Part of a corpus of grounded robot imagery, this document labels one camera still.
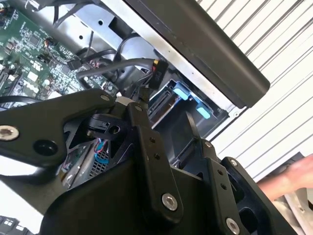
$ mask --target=hole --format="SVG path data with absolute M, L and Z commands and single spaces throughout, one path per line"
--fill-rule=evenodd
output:
M 121 129 L 118 126 L 112 126 L 109 128 L 109 133 L 111 135 L 117 134 Z
M 254 233 L 258 229 L 258 220 L 253 213 L 253 211 L 249 208 L 244 208 L 239 212 L 239 216 L 242 224 L 249 231 L 250 234 Z
M 221 184 L 222 189 L 227 190 L 227 187 L 225 184 Z
M 160 155 L 158 155 L 157 153 L 155 154 L 155 158 L 157 159 L 157 160 L 160 160 Z
M 202 172 L 198 173 L 197 176 L 198 176 L 199 178 L 203 179 L 203 173 L 202 173 Z
M 155 142 L 156 142 L 155 138 L 152 138 L 152 137 L 150 137 L 149 140 L 150 140 L 152 143 L 155 143 Z
M 39 140 L 33 146 L 36 153 L 43 156 L 52 156 L 58 152 L 58 146 L 53 141 Z

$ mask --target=white metal panel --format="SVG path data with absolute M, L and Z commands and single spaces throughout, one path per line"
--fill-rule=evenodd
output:
M 313 0 L 198 0 L 271 82 L 269 92 L 213 144 L 262 179 L 313 152 Z

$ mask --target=chip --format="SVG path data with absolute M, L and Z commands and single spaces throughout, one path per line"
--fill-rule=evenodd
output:
M 35 47 L 38 45 L 40 39 L 37 38 L 36 36 L 34 35 L 31 35 L 30 38 L 29 38 L 29 42 L 34 45 Z
M 70 72 L 69 67 L 68 67 L 68 66 L 63 66 L 62 72 L 63 72 L 64 74 L 68 74 L 68 73 Z

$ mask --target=screw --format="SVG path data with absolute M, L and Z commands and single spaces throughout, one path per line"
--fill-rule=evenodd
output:
M 212 145 L 210 144 L 210 142 L 205 142 L 205 145 L 206 145 L 208 148 L 212 148 Z
M 142 108 L 140 108 L 139 106 L 135 106 L 135 109 L 137 109 L 138 111 L 142 111 Z
M 101 99 L 104 99 L 105 101 L 109 101 L 110 100 L 110 98 L 108 98 L 106 95 L 102 95 Z
M 240 233 L 240 229 L 235 220 L 231 218 L 226 219 L 227 227 L 233 232 L 233 234 L 238 235 Z
M 233 166 L 238 166 L 238 164 L 236 163 L 235 160 L 230 160 L 230 163 L 231 163 Z
M 12 141 L 19 135 L 18 129 L 13 126 L 0 126 L 0 141 Z
M 169 193 L 163 194 L 162 203 L 170 211 L 176 211 L 177 210 L 178 204 L 177 204 L 176 198 Z

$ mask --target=hand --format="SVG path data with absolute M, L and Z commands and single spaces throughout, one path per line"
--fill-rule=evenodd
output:
M 294 190 L 313 188 L 313 154 L 291 164 L 283 174 Z

